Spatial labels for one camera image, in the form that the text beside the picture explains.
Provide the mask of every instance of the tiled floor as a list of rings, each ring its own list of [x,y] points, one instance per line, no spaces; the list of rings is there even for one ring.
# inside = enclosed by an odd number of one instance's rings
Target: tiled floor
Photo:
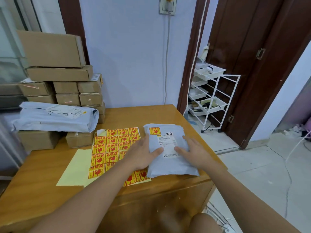
[[[299,139],[288,138],[282,133],[272,134],[270,138],[267,146],[221,154],[219,157],[235,178],[284,216],[286,191],[290,183],[284,162]],[[310,166],[311,152],[301,143],[287,162],[293,180],[287,220],[302,233],[310,232],[311,229]],[[227,218],[237,233],[242,232],[217,190],[210,202]]]
[[[191,123],[192,127],[200,134],[202,139],[216,154],[231,152],[239,148],[239,146],[230,137],[228,137],[225,133],[218,133],[217,129],[214,129],[214,131],[207,130],[204,133],[201,133],[203,125],[191,114],[188,115],[187,119]],[[208,128],[210,124],[211,123],[207,121],[205,129]]]

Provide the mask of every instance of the white cable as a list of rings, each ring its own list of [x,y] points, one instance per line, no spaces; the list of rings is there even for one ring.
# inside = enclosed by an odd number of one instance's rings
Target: white cable
[[[197,39],[197,43],[196,43],[196,50],[195,50],[195,55],[194,55],[194,59],[193,59],[193,62],[192,62],[192,67],[191,67],[191,71],[190,71],[190,75],[189,75],[189,85],[188,85],[188,93],[187,93],[187,96],[189,94],[189,90],[190,90],[190,83],[191,83],[191,73],[192,73],[192,70],[193,70],[193,66],[196,62],[196,54],[197,54],[197,49],[198,49],[198,45],[199,45],[199,40],[200,40],[200,35],[201,35],[201,29],[202,29],[202,23],[203,23],[203,17],[204,17],[204,13],[205,13],[205,8],[206,8],[206,3],[207,3],[207,0],[205,0],[205,5],[204,5],[204,9],[203,9],[203,14],[202,14],[202,18],[201,18],[201,24],[200,24],[200,28],[199,28],[199,35],[198,35],[198,39]]]
[[[167,97],[167,92],[166,92],[166,84],[167,84],[167,55],[169,51],[169,29],[170,29],[170,22],[171,22],[171,15],[169,13],[169,26],[167,30],[167,43],[166,43],[166,57],[165,57],[165,98],[164,98],[164,104],[166,104],[166,97]]]
[[[287,174],[288,174],[288,177],[290,178],[290,184],[287,188],[287,192],[286,192],[286,208],[285,208],[285,215],[284,215],[284,218],[286,219],[287,218],[287,212],[288,212],[288,194],[290,192],[290,187],[293,183],[293,180],[290,176],[290,172],[288,171],[288,168],[287,168],[287,161],[288,159],[290,158],[291,154],[293,153],[293,151],[297,148],[297,146],[311,133],[311,130],[297,143],[297,145],[295,145],[295,147],[292,149],[292,151],[290,152],[290,154],[288,155],[288,157],[285,159],[285,168],[286,168],[286,171],[287,171]]]

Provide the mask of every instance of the gray poly mailer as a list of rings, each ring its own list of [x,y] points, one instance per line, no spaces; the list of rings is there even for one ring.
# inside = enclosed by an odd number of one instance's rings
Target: gray poly mailer
[[[156,157],[149,165],[147,177],[157,177],[169,174],[190,174],[199,176],[197,168],[193,167],[183,156],[175,150],[179,146],[189,151],[187,142],[183,139],[184,129],[174,124],[146,124],[145,133],[149,136],[149,152],[159,147],[164,152]]]
[[[41,102],[23,102],[16,130],[92,132],[98,122],[97,109]]]

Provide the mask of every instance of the white rack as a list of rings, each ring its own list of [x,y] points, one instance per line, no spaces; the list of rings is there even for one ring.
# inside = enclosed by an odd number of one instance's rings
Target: white rack
[[[237,77],[237,80],[235,81],[235,80],[231,79],[230,77]],[[198,98],[197,96],[188,95],[188,97],[189,97],[192,101],[195,101],[195,102],[199,105],[200,109],[202,110],[202,111],[200,111],[200,112],[194,112],[193,109],[192,109],[192,107],[189,108],[189,112],[190,112],[193,116],[195,116],[195,117],[203,124],[201,133],[203,133],[203,132],[206,131],[206,130],[212,130],[212,129],[218,129],[218,131],[220,131],[221,126],[222,126],[222,124],[223,124],[223,122],[224,122],[224,119],[225,119],[225,117],[226,117],[228,108],[229,108],[229,106],[230,106],[232,97],[233,97],[233,95],[234,95],[234,93],[235,93],[236,87],[237,87],[238,82],[239,82],[239,80],[240,80],[240,77],[241,77],[241,75],[221,74],[221,75],[219,75],[217,78],[215,78],[215,77],[210,78],[210,77],[208,77],[208,75],[205,75],[205,76],[204,76],[204,79],[207,80],[207,81],[205,81],[205,82],[206,82],[205,84],[206,84],[207,86],[210,86],[211,88],[214,89],[212,95],[209,95],[208,92],[207,92],[206,90],[204,90],[203,88],[200,88],[200,87],[198,87],[197,85],[195,85],[194,83],[191,83],[191,87],[192,87],[193,89],[200,90],[200,92],[199,92],[200,95],[204,94],[204,95],[206,95],[207,98],[210,98],[210,99],[211,99],[209,108],[208,108],[208,109],[205,109],[205,108],[203,108],[203,106],[200,104],[200,102],[196,100],[196,99]],[[226,80],[229,80],[229,81],[232,81],[232,82],[235,83],[231,95],[227,95],[227,94],[225,94],[224,92],[222,92],[222,91],[220,91],[220,90],[217,89],[217,86],[218,86],[218,83],[219,83],[220,78],[225,78]],[[212,80],[212,81],[216,82],[215,87],[213,87],[213,86],[211,86],[211,85],[209,85],[209,84],[207,83],[209,80]],[[217,98],[217,97],[215,96],[216,91],[219,92],[219,93],[221,93],[221,94],[223,94],[223,95],[225,95],[225,96],[227,96],[227,97],[229,98],[229,102],[228,102],[228,103],[225,103],[225,102],[223,102],[221,99]],[[212,103],[213,103],[214,100],[216,101],[217,106],[212,106]],[[220,110],[223,110],[223,111],[225,112],[224,115],[223,115],[223,117],[222,117],[222,120],[221,120],[221,121],[219,121],[217,118],[215,118],[215,117],[212,115],[212,113],[217,112],[217,111],[220,111]],[[211,115],[211,116],[220,124],[220,126],[219,126],[219,127],[216,127],[216,128],[213,128],[213,127],[209,128],[209,127],[208,127],[207,129],[205,129],[205,125],[206,125],[206,122],[207,122],[208,115]],[[198,118],[198,116],[206,116],[204,122],[202,122],[202,121]]]

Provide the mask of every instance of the white sticker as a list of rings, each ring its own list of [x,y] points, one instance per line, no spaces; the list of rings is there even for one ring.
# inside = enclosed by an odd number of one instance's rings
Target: white sticker
[[[84,110],[81,110],[77,107],[68,106],[68,105],[52,105],[45,109],[48,114],[59,114],[63,117],[76,119],[79,118],[81,115],[87,113]]]
[[[174,147],[177,146],[177,142],[172,135],[160,135],[158,136],[158,141],[160,146],[164,148],[162,153],[165,158],[177,158],[179,154],[174,150]]]

